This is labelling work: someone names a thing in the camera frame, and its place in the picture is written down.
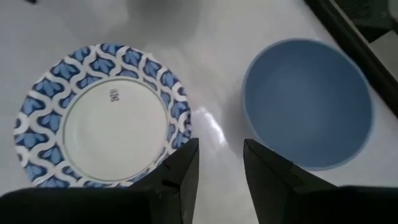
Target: table surface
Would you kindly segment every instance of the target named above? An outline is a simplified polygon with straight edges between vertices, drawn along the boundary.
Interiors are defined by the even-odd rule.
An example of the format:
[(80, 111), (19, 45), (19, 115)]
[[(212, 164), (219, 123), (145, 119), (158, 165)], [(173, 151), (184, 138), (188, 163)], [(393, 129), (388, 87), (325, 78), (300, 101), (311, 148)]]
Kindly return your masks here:
[[(243, 166), (253, 138), (241, 109), (243, 76), (268, 45), (304, 37), (336, 43), (302, 0), (41, 0), (0, 2), (0, 195), (29, 187), (12, 138), (31, 85), (66, 54), (102, 42), (151, 52), (186, 87), (200, 138), (194, 223), (257, 223)], [(398, 185), (398, 119), (373, 90), (364, 149), (315, 175), (336, 185)]]

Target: plate center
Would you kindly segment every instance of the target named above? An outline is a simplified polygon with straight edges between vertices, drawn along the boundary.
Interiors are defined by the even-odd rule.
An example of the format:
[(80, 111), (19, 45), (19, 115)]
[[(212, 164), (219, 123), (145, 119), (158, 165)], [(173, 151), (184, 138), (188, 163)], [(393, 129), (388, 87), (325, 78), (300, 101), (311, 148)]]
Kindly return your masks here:
[(65, 154), (98, 180), (123, 180), (145, 169), (165, 141), (160, 99), (131, 80), (110, 80), (82, 94), (67, 114)]

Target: plate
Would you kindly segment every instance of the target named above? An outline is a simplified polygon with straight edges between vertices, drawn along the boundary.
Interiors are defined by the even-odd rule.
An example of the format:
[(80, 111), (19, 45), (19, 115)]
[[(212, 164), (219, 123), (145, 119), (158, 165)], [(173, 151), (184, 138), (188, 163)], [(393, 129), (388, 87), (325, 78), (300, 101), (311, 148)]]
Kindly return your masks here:
[(28, 92), (14, 139), (37, 187), (128, 187), (191, 138), (178, 78), (151, 54), (83, 47)]

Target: bowl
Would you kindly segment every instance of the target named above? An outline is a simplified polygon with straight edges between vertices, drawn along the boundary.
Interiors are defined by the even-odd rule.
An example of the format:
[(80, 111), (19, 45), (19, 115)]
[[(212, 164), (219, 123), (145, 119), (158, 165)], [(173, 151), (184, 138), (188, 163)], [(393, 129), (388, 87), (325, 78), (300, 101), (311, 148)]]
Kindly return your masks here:
[(344, 53), (314, 40), (283, 40), (263, 50), (247, 71), (242, 93), (255, 135), (307, 169), (348, 162), (373, 123), (362, 71)]

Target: patterned plate rim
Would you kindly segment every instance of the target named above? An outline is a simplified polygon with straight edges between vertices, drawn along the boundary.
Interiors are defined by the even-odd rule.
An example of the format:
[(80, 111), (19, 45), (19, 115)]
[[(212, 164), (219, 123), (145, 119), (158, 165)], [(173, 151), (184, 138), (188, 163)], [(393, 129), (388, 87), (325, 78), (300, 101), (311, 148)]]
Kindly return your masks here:
[[(167, 110), (168, 127), (165, 144), (148, 167), (128, 179), (103, 181), (83, 174), (66, 159), (59, 129), (80, 95), (112, 79), (134, 80), (156, 93)], [(185, 89), (167, 67), (125, 45), (97, 44), (72, 52), (39, 78), (18, 113), (14, 139), (18, 158), (37, 187), (128, 187), (187, 142), (191, 133)]]

